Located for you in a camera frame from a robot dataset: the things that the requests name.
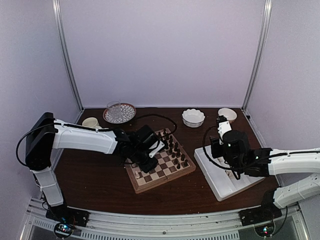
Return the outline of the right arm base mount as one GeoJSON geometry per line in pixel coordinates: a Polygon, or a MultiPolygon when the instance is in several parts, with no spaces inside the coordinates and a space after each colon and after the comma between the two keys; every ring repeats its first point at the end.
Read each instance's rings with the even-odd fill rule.
{"type": "Polygon", "coordinates": [[[275,205],[275,189],[267,191],[258,207],[247,208],[238,212],[242,226],[254,225],[255,233],[264,239],[274,237],[285,225],[288,207],[280,227],[276,228],[275,219],[281,217],[282,210],[275,205]]]}

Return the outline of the white chess queen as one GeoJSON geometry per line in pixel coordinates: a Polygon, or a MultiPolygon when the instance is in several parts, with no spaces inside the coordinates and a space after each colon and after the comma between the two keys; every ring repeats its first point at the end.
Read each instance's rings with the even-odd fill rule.
{"type": "Polygon", "coordinates": [[[139,179],[140,178],[140,173],[138,171],[135,171],[134,176],[135,176],[136,179],[139,179]]]}

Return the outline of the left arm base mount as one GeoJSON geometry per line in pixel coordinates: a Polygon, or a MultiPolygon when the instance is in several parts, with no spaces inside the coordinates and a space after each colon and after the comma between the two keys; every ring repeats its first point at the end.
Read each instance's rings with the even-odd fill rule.
{"type": "Polygon", "coordinates": [[[60,224],[66,225],[71,230],[75,230],[76,227],[86,227],[90,213],[86,210],[80,210],[68,207],[64,194],[62,193],[62,204],[58,206],[51,206],[47,200],[47,196],[44,195],[44,201],[47,204],[45,217],[54,221],[58,221],[60,224]]]}

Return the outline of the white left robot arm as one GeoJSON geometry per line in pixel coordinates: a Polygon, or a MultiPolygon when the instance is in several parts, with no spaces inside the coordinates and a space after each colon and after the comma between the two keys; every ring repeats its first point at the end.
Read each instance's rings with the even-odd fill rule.
{"type": "Polygon", "coordinates": [[[64,205],[65,198],[52,170],[53,149],[117,155],[148,173],[158,164],[155,155],[165,146],[148,125],[129,132],[120,128],[94,128],[64,122],[54,118],[51,112],[44,113],[21,140],[25,141],[25,160],[18,162],[34,174],[48,206],[53,207],[53,215],[61,222],[69,221],[72,211],[64,205]]]}

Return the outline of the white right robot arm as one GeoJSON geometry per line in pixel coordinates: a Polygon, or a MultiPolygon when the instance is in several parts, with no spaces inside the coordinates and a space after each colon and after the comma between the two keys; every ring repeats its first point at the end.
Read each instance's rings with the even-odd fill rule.
{"type": "Polygon", "coordinates": [[[225,170],[236,178],[269,177],[280,174],[308,173],[309,176],[285,187],[278,187],[264,194],[262,206],[256,210],[259,220],[268,220],[276,208],[283,209],[298,201],[320,193],[320,150],[279,150],[272,148],[252,149],[247,135],[238,130],[220,133],[210,138],[210,162],[223,158],[225,170]]]}

